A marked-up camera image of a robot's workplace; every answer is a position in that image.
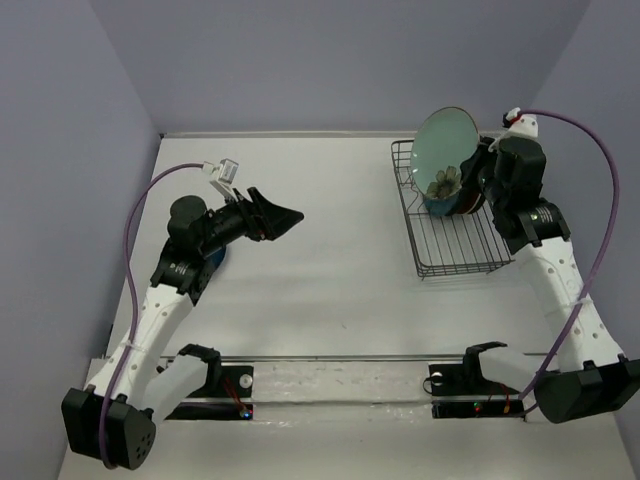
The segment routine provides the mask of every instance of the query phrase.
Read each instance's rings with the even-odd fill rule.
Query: white table
[[[547,351],[550,333],[517,275],[420,281],[407,240],[387,138],[164,139],[154,175],[185,162],[229,157],[236,186],[257,186],[305,220],[276,242],[240,239],[165,354],[187,343],[226,356],[460,354],[502,340],[528,353]],[[143,292],[167,239],[171,203],[199,195],[223,205],[196,170],[152,190],[132,266]],[[122,295],[108,352],[131,315]]]
[[[539,417],[526,424],[434,420],[420,388],[426,363],[382,361],[461,354],[489,340],[529,353],[551,344],[536,300],[515,271],[446,283],[416,277],[390,160],[395,139],[163,140],[155,174],[229,157],[241,165],[241,191],[255,185],[306,216],[274,243],[232,244],[165,351],[172,356],[193,342],[227,357],[271,358],[255,364],[255,420],[165,422],[138,471],[110,472],[68,452],[60,480],[634,478],[612,415],[564,425]],[[169,207],[189,194],[222,206],[195,171],[152,191],[132,260],[141,291],[167,238]],[[109,352],[130,312],[126,292]],[[379,361],[275,358],[342,355]]]

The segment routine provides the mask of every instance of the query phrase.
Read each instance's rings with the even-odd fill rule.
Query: round plate
[[[430,212],[446,215],[461,188],[460,164],[478,147],[478,128],[458,107],[433,113],[422,124],[411,149],[411,174]]]

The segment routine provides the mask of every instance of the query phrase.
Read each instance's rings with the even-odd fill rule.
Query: gray wall
[[[575,116],[593,127],[612,150],[622,195],[613,242],[596,279],[593,297],[626,353],[640,357],[640,3],[592,2],[533,105]],[[584,273],[593,261],[611,202],[602,155],[588,138],[553,120],[541,120],[547,152],[545,194],[556,201],[573,230]],[[640,395],[618,415],[627,450],[640,473]]]
[[[0,65],[0,476],[53,479],[158,136],[86,0],[1,2]]]
[[[416,129],[530,103],[585,0],[91,0],[163,132]]]

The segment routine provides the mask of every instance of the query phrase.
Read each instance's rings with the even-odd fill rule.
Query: purple hose
[[[113,376],[111,380],[109,380],[109,385],[107,386],[107,391],[104,394],[104,399],[102,400],[102,407],[100,408],[100,423],[98,425],[98,447],[100,449],[100,458],[104,466],[110,470],[116,468],[116,465],[113,465],[109,461],[109,452],[107,452],[107,436],[105,432],[105,420],[107,418],[107,411],[109,410],[109,405],[111,404],[111,395],[113,394],[113,389],[122,374],[122,370],[127,363],[127,359],[129,358],[129,353],[131,352],[130,345],[133,344],[133,341],[136,338],[136,331],[138,329],[138,294],[136,292],[136,286],[133,283],[133,274],[131,273],[131,253],[129,252],[129,233],[131,231],[131,223],[133,222],[133,217],[147,197],[149,190],[162,180],[167,175],[177,172],[178,170],[184,170],[186,168],[202,168],[201,163],[184,163],[182,165],[177,165],[175,167],[171,167],[157,177],[151,180],[151,183],[147,186],[147,188],[142,192],[140,198],[133,206],[131,211],[129,212],[129,216],[127,217],[127,223],[124,227],[124,238],[122,242],[123,250],[124,250],[124,261],[125,261],[125,274],[127,278],[127,284],[129,285],[129,292],[131,293],[131,305],[133,307],[133,312],[131,314],[131,328],[129,329],[129,338],[127,339],[127,345],[125,345],[124,350],[122,351],[122,356],[116,365],[115,370],[113,371]]]
[[[578,127],[580,130],[582,130],[583,132],[585,132],[587,135],[589,135],[593,139],[594,142],[598,144],[598,147],[600,147],[600,150],[602,150],[602,153],[604,154],[604,157],[606,158],[607,163],[609,164],[609,170],[611,170],[611,180],[613,182],[613,199],[611,201],[611,213],[609,215],[609,222],[607,223],[607,230],[605,231],[604,238],[602,239],[602,244],[600,245],[600,250],[598,250],[596,259],[593,261],[593,265],[591,266],[589,275],[587,276],[587,279],[585,280],[584,285],[582,286],[580,295],[578,295],[578,299],[577,299],[578,303],[576,303],[575,306],[573,307],[573,310],[569,315],[569,319],[567,320],[567,323],[565,323],[564,327],[562,328],[562,331],[558,335],[558,338],[556,338],[556,341],[551,347],[551,350],[549,350],[549,353],[547,353],[547,356],[544,358],[542,365],[540,365],[540,369],[536,372],[535,376],[533,377],[529,385],[527,385],[527,387],[522,391],[522,393],[520,393],[518,398],[523,399],[533,390],[538,380],[540,380],[540,377],[546,372],[547,368],[549,367],[549,364],[551,363],[551,360],[553,360],[553,357],[558,353],[558,350],[560,350],[560,346],[562,345],[562,342],[564,342],[564,340],[569,335],[569,332],[571,332],[571,329],[573,328],[573,324],[575,323],[576,319],[578,318],[578,315],[580,314],[580,310],[582,309],[582,303],[579,303],[580,300],[584,299],[589,294],[589,291],[591,290],[591,285],[593,284],[593,280],[595,279],[595,276],[598,273],[598,269],[600,268],[602,259],[604,258],[607,248],[609,247],[609,242],[611,241],[611,236],[613,234],[613,227],[616,223],[616,217],[618,215],[618,202],[620,198],[620,180],[618,178],[618,168],[616,167],[616,163],[613,160],[613,157],[611,156],[611,152],[609,152],[609,149],[605,146],[604,142],[600,139],[600,137],[598,137],[598,135],[589,127],[583,125],[582,123],[576,120],[573,120],[572,118],[565,117],[564,115],[561,115],[558,113],[548,112],[546,110],[528,109],[528,110],[522,110],[520,114],[521,115],[540,115],[542,117],[556,118],[558,120],[562,120],[563,122],[570,123],[571,125],[574,125]]]

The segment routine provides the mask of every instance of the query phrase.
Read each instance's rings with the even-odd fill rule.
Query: purple cable
[[[131,223],[133,222],[133,217],[136,211],[138,210],[138,208],[140,207],[144,199],[147,197],[149,190],[151,190],[151,188],[156,183],[158,183],[167,175],[173,172],[177,172],[178,170],[184,170],[186,168],[202,168],[202,164],[201,163],[184,163],[182,165],[177,165],[175,167],[171,167],[165,170],[164,172],[159,174],[157,177],[152,179],[151,183],[149,183],[147,188],[145,188],[144,192],[142,192],[142,195],[140,195],[140,198],[138,199],[138,201],[135,203],[135,205],[129,212],[129,216],[127,217],[127,223],[125,224],[125,227],[124,227],[124,238],[123,238],[122,245],[124,250],[125,274],[126,274],[127,284],[129,285],[129,292],[131,293],[131,304],[133,307],[133,312],[131,314],[131,328],[129,329],[129,337],[127,339],[127,344],[125,345],[124,350],[122,351],[122,356],[120,357],[120,360],[118,361],[118,364],[116,365],[116,368],[113,371],[113,376],[111,377],[111,380],[109,380],[109,385],[107,385],[107,391],[104,394],[104,399],[102,400],[102,407],[100,408],[100,423],[98,425],[98,447],[100,449],[100,458],[104,466],[110,470],[113,470],[114,468],[116,468],[116,465],[113,465],[109,461],[109,452],[107,452],[107,436],[105,433],[105,420],[107,418],[107,411],[109,410],[109,405],[111,404],[110,399],[111,399],[111,395],[113,394],[113,389],[115,388],[116,383],[118,382],[118,379],[122,374],[122,370],[125,364],[127,363],[127,359],[129,358],[129,353],[131,352],[131,345],[133,344],[133,341],[136,338],[136,331],[138,330],[138,294],[136,292],[136,286],[133,283],[133,274],[131,273],[131,265],[130,265],[131,253],[129,252],[129,233],[131,231]]]
[[[613,234],[613,227],[616,223],[616,216],[618,215],[618,202],[620,198],[620,179],[618,178],[618,168],[616,167],[616,163],[613,160],[613,157],[611,156],[611,152],[609,152],[609,149],[605,146],[604,142],[600,139],[600,137],[586,125],[583,125],[582,123],[578,122],[577,120],[573,120],[572,118],[566,117],[558,113],[548,112],[546,110],[535,110],[535,109],[522,110],[520,111],[520,115],[540,115],[542,117],[551,117],[558,120],[562,120],[563,122],[570,123],[571,125],[578,127],[584,133],[589,135],[593,139],[593,141],[598,144],[598,147],[600,147],[600,150],[602,150],[602,153],[604,154],[604,157],[606,158],[607,163],[609,164],[609,170],[611,170],[611,180],[613,182],[613,199],[611,201],[611,213],[609,215],[609,222],[607,223],[607,230],[605,231],[604,238],[602,239],[602,244],[600,245],[600,250],[598,250],[596,259],[593,261],[593,265],[591,266],[589,275],[587,276],[587,279],[584,282],[584,285],[582,286],[580,295],[578,295],[578,299],[577,299],[578,303],[574,305],[573,310],[569,315],[569,319],[567,320],[567,323],[565,323],[564,327],[562,328],[562,331],[558,335],[558,338],[556,338],[556,341],[551,347],[551,350],[549,350],[549,353],[547,353],[547,356],[544,358],[542,365],[540,365],[540,369],[536,372],[535,376],[533,377],[529,385],[527,385],[527,387],[522,391],[522,393],[520,393],[518,398],[522,400],[531,392],[531,390],[533,390],[538,380],[540,380],[540,377],[547,371],[547,368],[549,367],[551,360],[553,360],[553,357],[556,355],[556,353],[558,353],[558,350],[560,350],[560,346],[562,345],[562,342],[564,342],[565,338],[567,338],[567,336],[569,335],[569,332],[571,332],[571,329],[573,328],[573,324],[575,323],[576,319],[578,318],[578,315],[580,314],[580,310],[582,309],[582,303],[580,303],[580,301],[584,299],[589,294],[589,291],[591,290],[591,285],[593,284],[593,280],[595,279],[596,274],[598,273],[598,269],[600,268],[602,259],[604,258],[607,248],[609,247],[609,242],[611,241],[611,236]]]

